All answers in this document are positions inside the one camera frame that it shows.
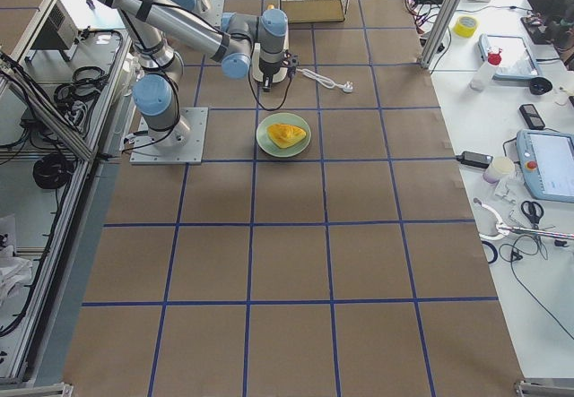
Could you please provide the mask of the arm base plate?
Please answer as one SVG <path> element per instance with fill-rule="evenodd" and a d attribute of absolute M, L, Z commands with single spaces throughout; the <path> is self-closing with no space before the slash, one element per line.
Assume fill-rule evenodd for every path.
<path fill-rule="evenodd" d="M 180 120 L 169 136 L 149 130 L 140 117 L 130 163 L 133 165 L 178 165 L 202 163 L 208 108 L 181 108 Z"/>

